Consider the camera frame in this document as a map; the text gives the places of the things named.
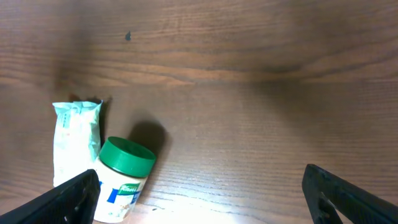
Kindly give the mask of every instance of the bottle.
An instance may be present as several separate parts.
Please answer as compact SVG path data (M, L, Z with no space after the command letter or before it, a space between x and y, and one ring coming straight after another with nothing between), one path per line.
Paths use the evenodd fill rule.
M94 219L105 223L123 221L134 208L155 160L144 146L109 137L94 163L101 187Z

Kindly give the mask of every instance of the food package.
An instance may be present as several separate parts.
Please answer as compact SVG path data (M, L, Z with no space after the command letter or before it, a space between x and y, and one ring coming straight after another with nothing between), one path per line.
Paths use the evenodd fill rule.
M54 187L93 167L101 148L100 104L88 101L53 103Z

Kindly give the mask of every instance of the dark spot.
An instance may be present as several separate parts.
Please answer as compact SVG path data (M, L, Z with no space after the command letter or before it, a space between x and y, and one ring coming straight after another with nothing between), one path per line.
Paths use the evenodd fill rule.
M126 34L126 40L131 40L131 32L130 31Z

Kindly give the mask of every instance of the wood grain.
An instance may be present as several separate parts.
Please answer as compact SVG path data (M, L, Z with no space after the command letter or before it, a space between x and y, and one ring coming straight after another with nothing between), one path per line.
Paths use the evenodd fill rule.
M70 95L110 99L106 136L165 131L125 223L310 223L308 163L398 205L397 6L3 1L0 213L51 189Z

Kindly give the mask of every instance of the logo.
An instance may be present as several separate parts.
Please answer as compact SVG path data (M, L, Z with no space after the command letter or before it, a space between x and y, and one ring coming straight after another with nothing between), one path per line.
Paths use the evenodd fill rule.
M139 184L123 184L120 186L118 195L133 195L138 190Z

